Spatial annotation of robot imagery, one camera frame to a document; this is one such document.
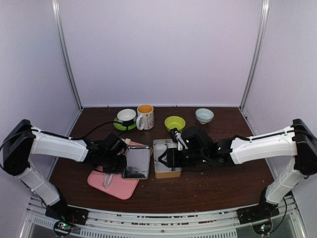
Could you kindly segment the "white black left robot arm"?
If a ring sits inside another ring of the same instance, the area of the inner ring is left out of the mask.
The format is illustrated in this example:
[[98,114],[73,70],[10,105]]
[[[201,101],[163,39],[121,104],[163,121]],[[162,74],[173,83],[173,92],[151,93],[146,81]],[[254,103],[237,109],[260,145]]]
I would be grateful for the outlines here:
[[38,195],[60,220],[71,216],[71,209],[62,193],[35,168],[32,156],[69,159],[89,165],[102,173],[121,173],[126,166],[124,150],[127,144],[110,133],[102,140],[88,135],[70,137],[45,131],[23,119],[3,140],[0,146],[1,168],[18,178]]

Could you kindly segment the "bear print tin lid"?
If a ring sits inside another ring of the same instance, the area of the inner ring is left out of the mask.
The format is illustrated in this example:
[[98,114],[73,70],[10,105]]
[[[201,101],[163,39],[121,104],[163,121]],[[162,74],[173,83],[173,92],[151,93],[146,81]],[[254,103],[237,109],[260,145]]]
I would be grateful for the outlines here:
[[123,179],[149,178],[151,149],[148,145],[128,146],[125,156],[127,165],[122,173]]

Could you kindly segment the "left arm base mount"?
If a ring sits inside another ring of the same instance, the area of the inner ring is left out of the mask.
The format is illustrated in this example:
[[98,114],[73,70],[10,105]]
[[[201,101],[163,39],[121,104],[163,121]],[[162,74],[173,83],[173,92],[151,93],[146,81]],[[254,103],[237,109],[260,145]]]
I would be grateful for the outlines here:
[[53,231],[58,237],[65,237],[72,233],[76,225],[85,225],[89,211],[82,208],[68,207],[65,215],[58,215],[52,207],[46,208],[45,215],[56,219]]

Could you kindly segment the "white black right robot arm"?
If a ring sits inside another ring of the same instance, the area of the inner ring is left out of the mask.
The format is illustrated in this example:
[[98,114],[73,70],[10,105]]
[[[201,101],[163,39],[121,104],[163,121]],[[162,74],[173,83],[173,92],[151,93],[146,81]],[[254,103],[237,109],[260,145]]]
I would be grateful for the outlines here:
[[264,219],[301,180],[317,172],[317,138],[301,119],[284,129],[250,137],[235,135],[217,142],[197,126],[173,128],[171,139],[156,140],[154,158],[166,168],[226,168],[263,158],[290,156],[287,167],[263,190],[254,215]]

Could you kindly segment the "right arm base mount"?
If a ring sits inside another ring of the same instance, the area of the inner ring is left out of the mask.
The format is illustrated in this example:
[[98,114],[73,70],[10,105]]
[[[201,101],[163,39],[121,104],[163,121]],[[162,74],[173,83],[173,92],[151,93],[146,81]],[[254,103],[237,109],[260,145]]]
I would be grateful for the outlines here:
[[268,235],[273,230],[272,218],[279,215],[276,207],[250,206],[237,210],[238,219],[241,225],[250,223],[255,234],[260,236]]

